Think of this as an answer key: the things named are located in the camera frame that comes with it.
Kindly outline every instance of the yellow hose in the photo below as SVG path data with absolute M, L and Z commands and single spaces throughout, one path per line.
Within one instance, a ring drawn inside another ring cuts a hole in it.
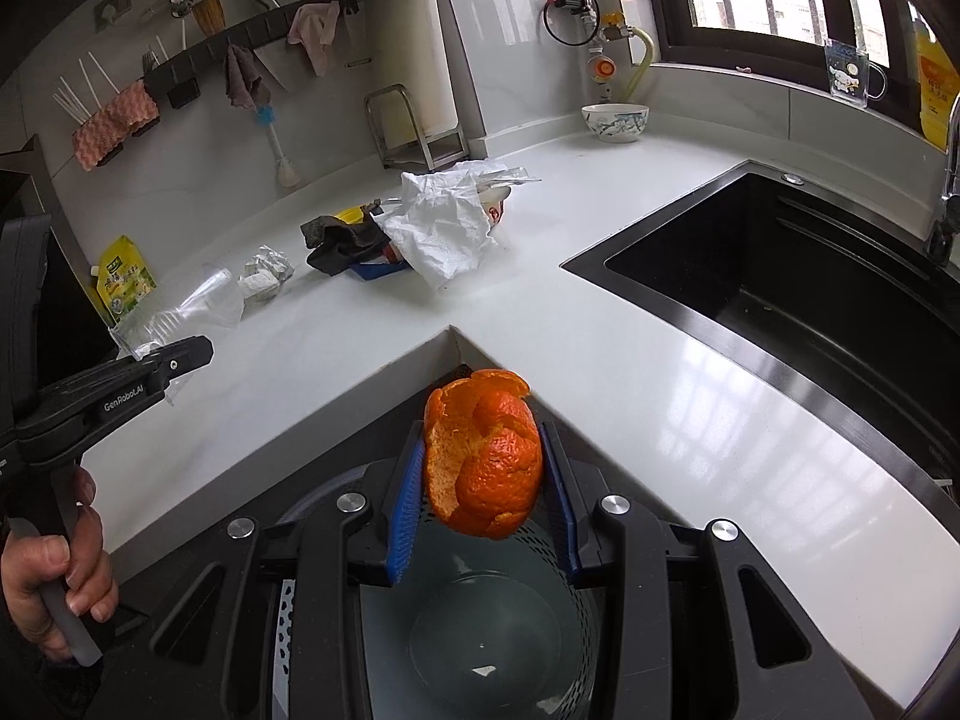
M 628 26 L 627 29 L 630 30 L 632 35 L 643 41 L 645 51 L 643 52 L 643 60 L 637 65 L 637 69 L 634 71 L 634 74 L 630 76 L 630 81 L 628 81 L 626 88 L 623 90 L 623 94 L 620 96 L 621 103 L 630 103 L 630 98 L 632 98 L 634 92 L 637 90 L 637 84 L 640 83 L 640 79 L 642 79 L 643 74 L 646 73 L 650 63 L 654 61 L 655 51 L 654 39 L 650 37 L 650 35 L 642 29 L 637 29 L 635 26 Z

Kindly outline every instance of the black sink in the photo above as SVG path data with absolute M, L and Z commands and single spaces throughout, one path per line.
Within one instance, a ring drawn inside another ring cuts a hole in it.
M 856 204 L 747 163 L 565 268 L 765 378 L 901 481 L 915 474 L 877 431 L 960 480 L 960 283 Z

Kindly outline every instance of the yellow detergent bottle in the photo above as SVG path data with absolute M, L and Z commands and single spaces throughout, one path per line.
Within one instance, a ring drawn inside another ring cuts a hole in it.
M 94 271 L 100 300 L 104 301 L 116 322 L 128 314 L 146 293 L 157 288 L 140 252 L 126 235 L 121 235 L 107 247 L 100 258 L 99 268 Z
M 960 76 L 922 19 L 914 20 L 920 81 L 920 126 L 937 148 L 947 148 L 947 124 L 954 98 L 960 92 Z

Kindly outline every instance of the electrical outlet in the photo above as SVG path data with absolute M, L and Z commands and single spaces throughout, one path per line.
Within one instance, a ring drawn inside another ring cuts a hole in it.
M 130 10 L 131 0 L 100 0 L 93 6 L 93 23 L 100 32 Z

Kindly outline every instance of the crumpled tissue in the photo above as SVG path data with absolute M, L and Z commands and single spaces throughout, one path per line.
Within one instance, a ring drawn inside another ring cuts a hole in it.
M 373 220 L 413 269 L 435 290 L 474 271 L 496 248 L 480 190 L 536 181 L 523 167 L 467 160 L 449 170 L 400 177 L 400 197 L 386 200 Z
M 294 266 L 280 251 L 260 247 L 253 259 L 243 266 L 240 290 L 246 302 L 266 302 L 279 291 L 280 285 L 294 274 Z

